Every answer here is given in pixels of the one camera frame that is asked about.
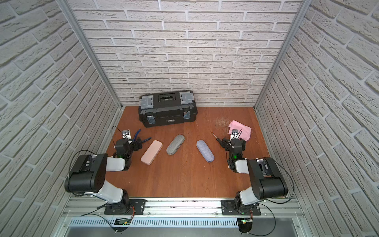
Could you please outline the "black yellow screwdriver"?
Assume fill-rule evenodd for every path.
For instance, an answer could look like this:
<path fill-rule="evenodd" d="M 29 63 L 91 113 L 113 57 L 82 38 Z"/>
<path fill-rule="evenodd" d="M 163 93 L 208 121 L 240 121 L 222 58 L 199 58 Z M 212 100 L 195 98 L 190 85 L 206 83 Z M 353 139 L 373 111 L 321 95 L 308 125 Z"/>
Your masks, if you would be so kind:
<path fill-rule="evenodd" d="M 222 140 L 220 138 L 218 138 L 213 132 L 211 132 L 211 133 L 216 138 L 216 141 L 220 144 L 220 146 L 223 147 L 224 145 L 223 145 Z"/>

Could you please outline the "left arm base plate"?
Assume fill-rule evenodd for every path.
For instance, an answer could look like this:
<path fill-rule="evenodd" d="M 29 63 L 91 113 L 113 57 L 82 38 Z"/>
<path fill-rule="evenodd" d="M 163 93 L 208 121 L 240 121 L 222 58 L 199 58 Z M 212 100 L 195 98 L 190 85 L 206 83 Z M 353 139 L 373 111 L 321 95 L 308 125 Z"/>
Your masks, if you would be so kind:
<path fill-rule="evenodd" d="M 119 203 L 107 204 L 105 215 L 142 215 L 145 209 L 146 199 L 130 199 L 128 203 L 123 201 Z"/>

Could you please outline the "black plastic toolbox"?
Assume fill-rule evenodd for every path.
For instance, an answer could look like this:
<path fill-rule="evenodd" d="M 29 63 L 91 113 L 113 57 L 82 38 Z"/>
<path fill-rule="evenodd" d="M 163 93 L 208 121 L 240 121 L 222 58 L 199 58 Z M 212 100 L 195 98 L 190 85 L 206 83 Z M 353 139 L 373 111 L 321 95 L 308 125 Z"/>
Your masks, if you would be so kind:
<path fill-rule="evenodd" d="M 139 121 L 146 128 L 194 122 L 197 114 L 191 90 L 145 94 L 139 98 Z"/>

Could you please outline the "aluminium mounting rail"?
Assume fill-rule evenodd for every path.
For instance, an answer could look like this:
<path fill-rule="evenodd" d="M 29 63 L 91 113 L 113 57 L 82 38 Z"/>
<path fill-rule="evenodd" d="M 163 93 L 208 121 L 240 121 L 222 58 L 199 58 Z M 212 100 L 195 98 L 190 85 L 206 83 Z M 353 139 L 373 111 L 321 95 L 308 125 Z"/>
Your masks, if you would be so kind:
<path fill-rule="evenodd" d="M 279 204 L 283 199 L 263 201 L 244 211 L 235 211 L 232 198 L 149 198 L 133 197 L 130 200 L 130 216 L 137 217 L 249 217 L 257 218 L 305 218 L 298 201 L 294 198 Z"/>

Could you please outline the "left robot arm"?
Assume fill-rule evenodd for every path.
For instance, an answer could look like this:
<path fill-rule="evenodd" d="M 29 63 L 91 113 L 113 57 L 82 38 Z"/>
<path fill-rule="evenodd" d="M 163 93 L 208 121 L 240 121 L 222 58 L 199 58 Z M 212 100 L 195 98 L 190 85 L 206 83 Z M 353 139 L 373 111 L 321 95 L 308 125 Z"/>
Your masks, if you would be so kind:
<path fill-rule="evenodd" d="M 108 154 L 81 155 L 75 161 L 65 181 L 65 190 L 77 195 L 94 195 L 106 202 L 108 212 L 126 213 L 131 204 L 127 191 L 106 180 L 107 172 L 129 170 L 132 154 L 142 148 L 143 141 L 119 139 L 115 144 L 115 157 Z"/>

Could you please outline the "pink eyeglass case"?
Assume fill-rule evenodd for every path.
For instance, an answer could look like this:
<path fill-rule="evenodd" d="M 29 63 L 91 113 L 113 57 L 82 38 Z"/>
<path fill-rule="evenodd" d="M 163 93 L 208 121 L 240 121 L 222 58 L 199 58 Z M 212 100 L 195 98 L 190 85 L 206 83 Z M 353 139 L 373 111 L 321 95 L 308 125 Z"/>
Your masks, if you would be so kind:
<path fill-rule="evenodd" d="M 141 157 L 141 162 L 151 165 L 160 152 L 160 150 L 163 147 L 163 143 L 160 141 L 153 141 L 152 144 L 149 146 L 149 148 L 146 150 L 146 152 Z"/>

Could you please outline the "pink microfibre cloth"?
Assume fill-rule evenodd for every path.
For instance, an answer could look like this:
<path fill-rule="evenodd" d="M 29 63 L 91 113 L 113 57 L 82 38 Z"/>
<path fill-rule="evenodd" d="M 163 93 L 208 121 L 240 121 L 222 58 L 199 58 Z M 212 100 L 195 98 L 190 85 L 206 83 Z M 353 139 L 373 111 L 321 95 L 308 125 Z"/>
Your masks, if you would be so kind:
<path fill-rule="evenodd" d="M 233 129 L 239 130 L 239 138 L 248 141 L 251 137 L 251 128 L 248 126 L 245 126 L 235 120 L 232 120 L 229 124 L 229 132 L 228 134 L 231 135 Z"/>

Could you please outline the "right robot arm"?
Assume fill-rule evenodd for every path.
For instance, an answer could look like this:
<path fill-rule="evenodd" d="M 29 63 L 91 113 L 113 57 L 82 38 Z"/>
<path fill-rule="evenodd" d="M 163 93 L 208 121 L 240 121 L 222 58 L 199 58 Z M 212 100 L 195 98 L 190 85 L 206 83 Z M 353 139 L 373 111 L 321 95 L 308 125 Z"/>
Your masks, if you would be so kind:
<path fill-rule="evenodd" d="M 238 212 L 243 213 L 262 200 L 288 194 L 288 186 L 274 159 L 244 158 L 242 152 L 245 151 L 246 141 L 241 138 L 224 138 L 217 141 L 229 153 L 229 169 L 235 173 L 249 175 L 251 186 L 237 192 L 235 197 L 235 209 Z"/>

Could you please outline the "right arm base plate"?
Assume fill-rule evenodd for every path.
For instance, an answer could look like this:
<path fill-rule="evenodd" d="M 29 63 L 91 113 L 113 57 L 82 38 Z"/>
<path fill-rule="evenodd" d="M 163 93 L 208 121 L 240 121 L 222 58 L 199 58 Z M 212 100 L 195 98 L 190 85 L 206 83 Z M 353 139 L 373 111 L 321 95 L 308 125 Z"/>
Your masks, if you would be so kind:
<path fill-rule="evenodd" d="M 235 199 L 222 199 L 221 210 L 224 216 L 241 215 L 241 216 L 260 216 L 261 211 L 259 204 L 243 205 Z"/>

